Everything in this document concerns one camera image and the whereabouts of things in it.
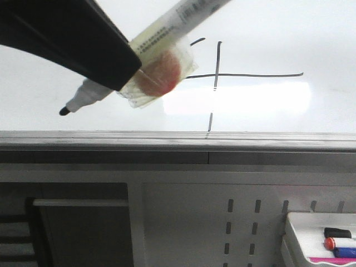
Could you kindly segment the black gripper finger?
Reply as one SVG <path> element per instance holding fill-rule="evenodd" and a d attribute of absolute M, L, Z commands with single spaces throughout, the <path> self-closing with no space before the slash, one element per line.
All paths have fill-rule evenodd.
<path fill-rule="evenodd" d="M 142 66 L 96 1 L 1 1 L 1 44 L 115 91 Z"/>

